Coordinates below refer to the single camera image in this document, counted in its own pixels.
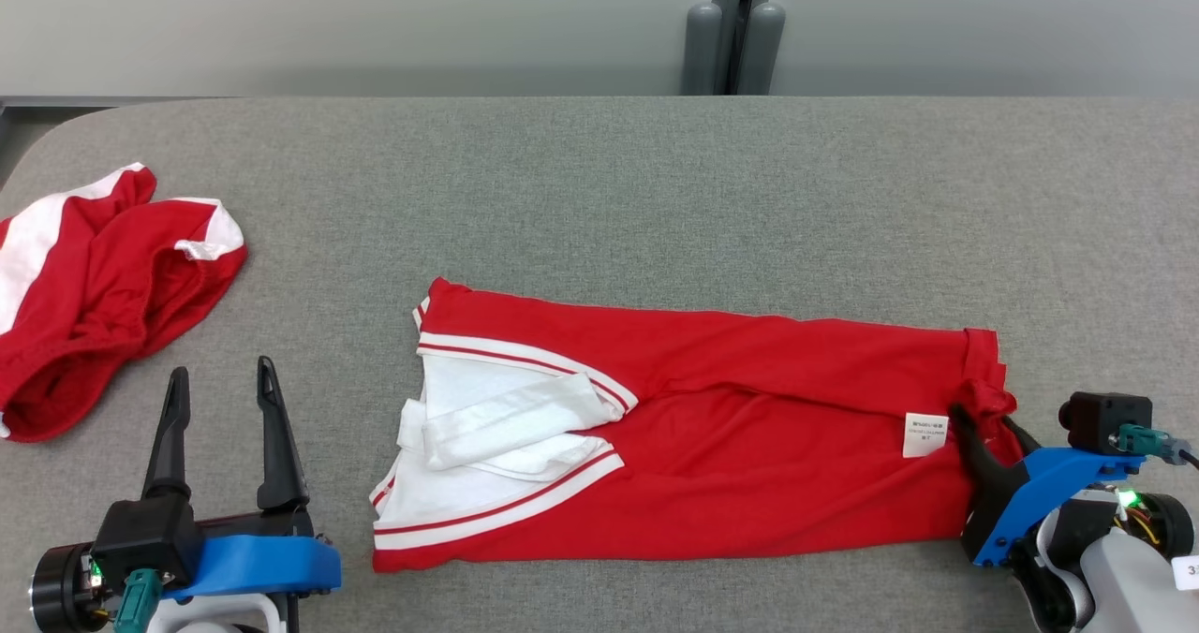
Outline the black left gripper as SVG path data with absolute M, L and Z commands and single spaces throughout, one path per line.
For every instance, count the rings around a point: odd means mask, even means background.
M 307 510 L 303 466 L 275 361 L 257 363 L 257 404 L 264 422 L 264 512 L 198 522 L 204 544 L 197 577 L 168 581 L 147 632 L 297 632 L 300 599 L 321 592 L 321 537 Z M 155 428 L 141 499 L 185 499 L 185 428 L 191 422 L 188 369 L 171 370 Z M 30 581 L 30 615 L 38 632 L 115 629 L 125 573 L 94 559 L 94 543 L 44 551 Z

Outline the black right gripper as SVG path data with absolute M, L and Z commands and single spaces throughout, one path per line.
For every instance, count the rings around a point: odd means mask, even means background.
M 962 548 L 974 565 L 1076 568 L 1087 547 L 1115 530 L 1140 539 L 1165 560 L 1194 551 L 1195 520 L 1169 493 L 1079 492 L 1070 499 L 1012 495 L 1014 472 L 986 446 L 968 408 L 950 405 L 948 417 L 970 480 L 971 514 Z M 1016 438 L 1020 458 L 1041 448 L 1011 416 L 1002 416 L 1002 423 Z

